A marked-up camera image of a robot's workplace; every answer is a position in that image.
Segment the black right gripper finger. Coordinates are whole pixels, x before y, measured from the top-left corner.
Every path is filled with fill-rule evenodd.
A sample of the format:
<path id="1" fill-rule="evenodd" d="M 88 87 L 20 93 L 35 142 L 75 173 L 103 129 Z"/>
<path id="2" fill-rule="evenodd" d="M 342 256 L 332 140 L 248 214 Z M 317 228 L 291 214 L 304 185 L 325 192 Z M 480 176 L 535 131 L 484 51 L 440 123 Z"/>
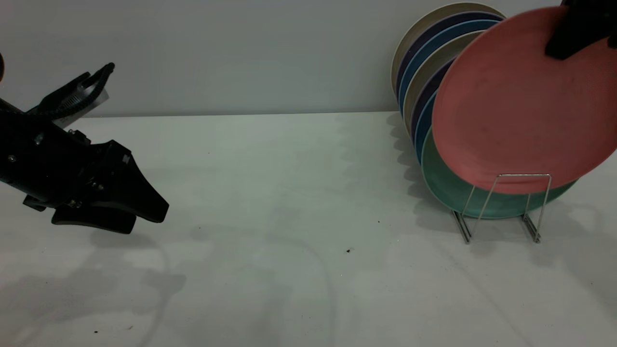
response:
<path id="1" fill-rule="evenodd" d="M 575 53 L 606 38 L 617 48 L 617 2 L 615 0 L 563 0 L 565 16 L 546 44 L 546 55 L 568 59 Z"/>

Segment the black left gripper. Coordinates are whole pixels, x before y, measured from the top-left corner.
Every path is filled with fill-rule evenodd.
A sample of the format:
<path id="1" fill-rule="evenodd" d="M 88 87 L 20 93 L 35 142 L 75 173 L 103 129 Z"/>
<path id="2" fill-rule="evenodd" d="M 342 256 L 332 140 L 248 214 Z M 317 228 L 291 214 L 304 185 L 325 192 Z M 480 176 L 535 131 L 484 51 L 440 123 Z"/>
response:
<path id="1" fill-rule="evenodd" d="M 79 131 L 60 131 L 55 226 L 130 234 L 137 216 L 164 221 L 169 204 L 146 180 L 131 152 L 111 140 L 91 144 Z"/>

